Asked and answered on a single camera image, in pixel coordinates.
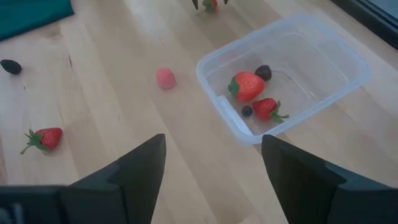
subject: black berry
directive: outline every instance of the black berry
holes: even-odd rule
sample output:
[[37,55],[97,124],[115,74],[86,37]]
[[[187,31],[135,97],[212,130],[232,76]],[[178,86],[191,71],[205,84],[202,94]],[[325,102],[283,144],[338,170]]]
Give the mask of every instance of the black berry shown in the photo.
[[242,115],[247,118],[253,113],[253,109],[250,106],[244,106],[242,108]]
[[268,65],[261,65],[254,73],[265,82],[269,81],[272,77],[271,68]]
[[5,69],[5,71],[13,75],[20,74],[22,70],[21,65],[19,65],[18,62],[15,62],[13,60],[8,60],[8,59],[1,60],[0,65]]

